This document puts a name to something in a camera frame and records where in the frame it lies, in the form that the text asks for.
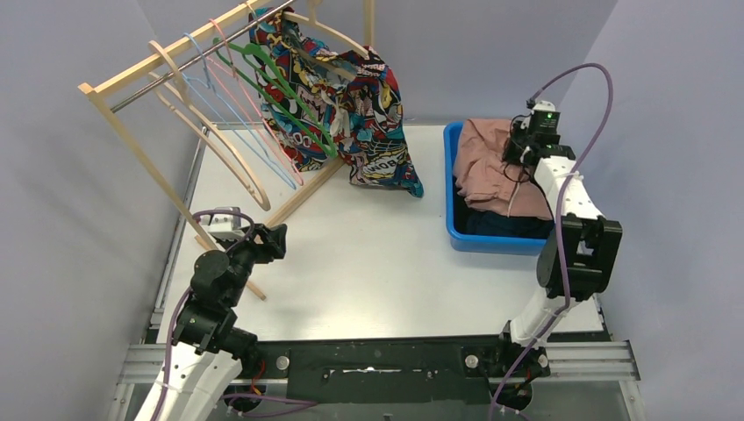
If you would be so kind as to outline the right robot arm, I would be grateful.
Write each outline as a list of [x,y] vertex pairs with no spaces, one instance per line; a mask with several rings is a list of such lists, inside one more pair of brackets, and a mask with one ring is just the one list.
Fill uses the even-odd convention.
[[559,142],[557,122],[555,111],[514,118],[504,150],[505,161],[529,171],[554,220],[538,257],[538,288],[505,327],[511,340],[493,351],[495,366],[508,375],[527,364],[526,349],[542,346],[571,309],[606,290],[623,234],[590,199],[573,150]]

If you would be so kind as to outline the colourful comic print shorts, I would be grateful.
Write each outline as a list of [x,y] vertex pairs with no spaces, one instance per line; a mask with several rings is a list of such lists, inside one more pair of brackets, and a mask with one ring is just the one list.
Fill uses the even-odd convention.
[[[347,50],[334,52],[322,40],[302,33],[299,24],[279,15],[249,33],[283,71],[285,80],[329,132],[337,155],[349,166],[353,185],[401,189],[421,198],[424,186],[416,173],[404,136],[404,110],[396,77],[370,46],[368,58]],[[323,167],[330,158],[316,158],[299,132],[290,138],[275,125],[265,101],[265,119],[300,172]],[[305,141],[304,146],[296,144]]]

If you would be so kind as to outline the wooden clothes rack frame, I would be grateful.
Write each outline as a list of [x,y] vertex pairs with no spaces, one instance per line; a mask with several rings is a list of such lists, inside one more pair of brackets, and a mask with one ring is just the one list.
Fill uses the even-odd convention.
[[[249,12],[253,12],[254,9],[264,4],[268,4],[271,1],[243,1],[241,4],[222,14],[221,16],[214,19],[218,26],[232,25],[236,22],[245,20],[248,18]],[[295,1],[286,1],[283,4],[276,6],[276,10],[272,10],[267,15],[257,18],[253,21],[246,23],[245,26],[241,27],[238,31],[234,32],[230,37],[226,37],[226,41],[238,38],[244,33],[248,32],[249,29],[258,25],[264,18],[269,18],[269,15],[275,14],[282,9],[290,6]],[[364,40],[369,46],[374,45],[375,41],[375,29],[376,29],[376,1],[363,1],[364,10]],[[207,39],[208,36],[217,34],[218,31],[212,25],[207,23],[193,32],[187,32],[187,34],[193,36],[196,41]],[[184,36],[178,39],[171,45],[164,47],[165,51],[172,56],[177,57],[178,55],[184,54],[191,48],[194,48],[189,44],[189,40]],[[197,56],[192,57],[189,61],[184,62],[178,70],[181,72],[186,68],[194,65],[198,62]],[[152,179],[160,186],[162,191],[170,199],[172,204],[178,209],[181,216],[184,217],[186,222],[197,232],[197,243],[205,250],[218,250],[218,246],[213,241],[213,238],[204,230],[204,228],[197,223],[193,215],[188,210],[183,200],[175,193],[174,188],[167,182],[161,171],[155,166],[149,156],[142,149],[141,144],[127,129],[125,124],[115,115],[117,111],[123,110],[127,105],[135,102],[146,93],[153,90],[153,88],[161,86],[164,82],[174,78],[173,72],[166,73],[160,76],[159,79],[151,81],[148,85],[131,94],[120,103],[116,104],[112,108],[108,106],[105,99],[119,92],[124,87],[130,85],[134,81],[141,77],[144,77],[147,71],[155,70],[159,66],[166,64],[163,59],[159,58],[156,54],[151,54],[143,61],[131,66],[127,70],[121,72],[118,75],[113,76],[106,82],[102,82],[97,87],[93,88],[89,84],[82,83],[78,86],[78,89],[88,98],[88,100],[98,109],[100,114],[106,119],[111,128],[118,136],[125,142],[129,149],[134,154],[135,158],[140,162],[144,169],[149,173]],[[289,199],[275,214],[269,218],[267,224],[269,226],[279,225],[284,222],[292,213],[299,209],[306,200],[313,195],[318,189],[320,189],[336,172],[342,167],[341,158],[334,158],[330,162],[326,163],[319,171],[319,173],[309,181],[305,187],[299,189],[299,191]]]

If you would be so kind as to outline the navy blue shorts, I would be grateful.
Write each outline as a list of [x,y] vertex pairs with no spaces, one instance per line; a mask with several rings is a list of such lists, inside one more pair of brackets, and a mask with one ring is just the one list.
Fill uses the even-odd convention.
[[546,239],[553,230],[552,220],[507,217],[491,211],[472,213],[464,225],[464,232],[470,235],[525,239]]

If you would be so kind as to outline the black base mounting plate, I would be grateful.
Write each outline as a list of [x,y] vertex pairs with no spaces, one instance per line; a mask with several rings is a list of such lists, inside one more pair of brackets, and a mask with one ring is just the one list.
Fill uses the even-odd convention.
[[522,410],[533,381],[551,367],[542,346],[526,350],[506,333],[403,339],[259,341],[253,334],[227,339],[209,351],[240,362],[226,394],[239,395],[272,381],[294,403],[486,404],[492,398]]

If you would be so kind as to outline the blue plastic bin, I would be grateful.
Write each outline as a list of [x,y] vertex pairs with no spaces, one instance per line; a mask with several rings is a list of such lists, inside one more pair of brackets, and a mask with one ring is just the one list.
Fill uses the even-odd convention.
[[476,212],[471,210],[455,191],[453,167],[462,127],[462,121],[455,121],[447,124],[443,129],[445,227],[451,247],[456,251],[469,253],[538,255],[546,244],[547,236],[554,228],[551,221],[514,218],[511,221],[511,228],[515,228],[516,233],[522,233],[521,237],[466,233],[469,228],[468,221],[474,218]]

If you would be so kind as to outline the pink wire hanger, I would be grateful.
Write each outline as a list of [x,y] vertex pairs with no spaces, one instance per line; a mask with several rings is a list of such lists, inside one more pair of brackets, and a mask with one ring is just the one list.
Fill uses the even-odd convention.
[[284,170],[288,175],[290,175],[293,179],[293,182],[289,182],[289,185],[293,189],[297,189],[298,186],[304,185],[304,179],[302,178],[300,172],[295,168],[292,159],[285,153],[283,149],[282,142],[277,138],[274,130],[269,125],[267,119],[264,118],[263,113],[261,109],[255,104],[252,97],[249,95],[247,88],[245,87],[245,80],[241,77],[240,72],[235,67],[233,63],[233,57],[232,53],[229,49],[228,43],[226,41],[226,37],[222,29],[218,26],[217,22],[210,18],[209,21],[212,23],[212,25],[215,27],[215,29],[219,32],[223,43],[225,44],[225,50],[227,51],[228,59],[224,59],[222,55],[219,52],[219,49],[215,51],[217,56],[220,60],[222,60],[226,65],[228,65],[232,71],[233,78],[238,82],[240,89],[242,90],[245,98],[247,101],[251,104],[251,106],[254,109],[255,118],[252,118],[249,116],[248,112],[243,109],[241,102],[232,97],[230,95],[230,98],[238,105],[239,109],[243,112],[245,117],[250,123],[257,123],[258,118],[261,120],[261,123],[263,124],[263,128],[265,129],[265,132],[271,137],[271,141],[268,140],[267,136],[264,136],[261,134],[262,141],[271,149],[272,153],[276,157],[276,160],[284,167]]

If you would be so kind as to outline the green plastic hanger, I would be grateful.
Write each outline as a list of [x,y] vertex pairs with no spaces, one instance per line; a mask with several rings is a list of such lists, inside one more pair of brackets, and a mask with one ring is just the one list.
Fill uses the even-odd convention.
[[312,157],[335,158],[337,156],[336,147],[326,128],[316,118],[310,118],[308,121],[301,119],[302,111],[309,116],[309,107],[290,87],[283,76],[283,71],[261,46],[254,43],[239,46],[226,43],[220,38],[214,38],[212,45],[216,47],[214,53],[230,68],[234,65],[231,59],[232,53],[236,53],[240,54],[243,61],[254,70],[256,82],[253,82],[239,69],[236,69],[235,73],[264,99],[275,125],[286,133],[287,139],[292,133],[299,132],[309,139],[309,145],[304,146],[304,140],[298,140],[296,144],[308,149]]

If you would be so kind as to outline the dusty pink shorts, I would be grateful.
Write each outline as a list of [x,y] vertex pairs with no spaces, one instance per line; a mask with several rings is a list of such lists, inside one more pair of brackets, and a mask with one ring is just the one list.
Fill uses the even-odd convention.
[[462,123],[453,164],[455,191],[475,211],[509,218],[551,220],[552,213],[532,172],[503,160],[508,119],[471,118]]

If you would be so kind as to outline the aluminium table frame rail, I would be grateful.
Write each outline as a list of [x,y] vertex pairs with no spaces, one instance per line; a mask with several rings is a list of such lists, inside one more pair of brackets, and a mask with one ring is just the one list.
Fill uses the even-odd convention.
[[[170,234],[170,237],[168,238],[168,254],[158,281],[157,294],[152,305],[153,308],[147,315],[144,330],[140,335],[140,338],[132,343],[127,349],[128,354],[137,346],[154,347],[156,345],[158,333],[163,324],[162,319],[166,312],[166,303],[175,272],[175,263],[181,249],[182,236],[185,233],[186,225],[187,222],[184,217],[179,215],[174,227],[168,232]],[[139,397],[136,394],[136,384],[125,381],[125,375],[127,375],[130,370],[128,354],[123,363],[121,375],[117,380],[115,394],[112,398],[106,420],[133,419],[134,408],[139,408],[141,406],[141,401],[139,401]]]

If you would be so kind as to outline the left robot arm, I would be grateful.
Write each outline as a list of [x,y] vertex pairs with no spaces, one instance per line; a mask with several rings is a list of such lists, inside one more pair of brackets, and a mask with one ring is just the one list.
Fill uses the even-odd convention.
[[188,292],[168,326],[168,346],[138,420],[205,420],[230,383],[261,366],[255,334],[236,327],[234,311],[257,264],[282,259],[287,226],[241,229],[198,256]]

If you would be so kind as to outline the beige wooden hanger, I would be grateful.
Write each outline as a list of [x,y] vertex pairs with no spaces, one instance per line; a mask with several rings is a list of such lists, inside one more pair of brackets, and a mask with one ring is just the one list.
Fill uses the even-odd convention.
[[153,92],[161,103],[173,114],[180,118],[220,159],[229,169],[232,175],[239,181],[247,193],[254,199],[258,206],[264,211],[271,210],[271,202],[266,190],[263,188],[259,177],[247,164],[237,147],[192,103],[188,94],[188,87],[182,72],[177,69],[174,60],[157,41],[150,40],[148,47],[152,53],[163,59],[174,75],[175,86],[164,82],[161,86],[178,99],[183,107],[193,114],[210,133],[213,133],[218,142],[213,141],[207,134],[193,123],[187,115],[171,103],[160,88],[153,88]]

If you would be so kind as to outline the light blue wire hanger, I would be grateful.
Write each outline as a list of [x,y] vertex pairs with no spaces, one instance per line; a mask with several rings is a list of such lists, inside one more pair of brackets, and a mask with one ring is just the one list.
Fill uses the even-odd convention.
[[[276,160],[276,157],[272,153],[271,149],[261,139],[261,134],[263,134],[264,136],[268,137],[269,141],[272,140],[271,137],[265,132],[261,120],[258,118],[257,123],[250,123],[247,120],[243,112],[239,109],[238,105],[230,98],[230,95],[232,95],[232,97],[234,97],[235,99],[237,98],[226,88],[226,86],[219,78],[218,74],[215,72],[214,68],[216,66],[216,62],[206,56],[206,54],[203,52],[202,48],[198,45],[193,36],[187,33],[184,33],[183,35],[197,50],[198,62],[201,64],[204,73],[202,77],[183,75],[189,89],[193,93],[195,93],[197,97],[217,115],[220,122],[227,124],[227,119],[218,112],[215,105],[213,105],[205,98],[202,90],[205,89],[206,91],[214,95],[217,98],[218,103],[224,105],[229,110],[229,114],[232,117],[237,118],[239,124],[243,126],[243,129],[250,131],[250,135],[254,139],[253,141],[250,141],[247,138],[239,135],[238,138],[241,140],[241,142],[245,146],[247,146],[264,164],[266,164],[290,187],[289,182],[293,182],[292,177],[286,173],[284,167]],[[243,109],[248,112],[248,110],[243,106],[242,103],[241,105]],[[254,113],[251,114],[248,112],[248,114],[250,117],[255,118]]]

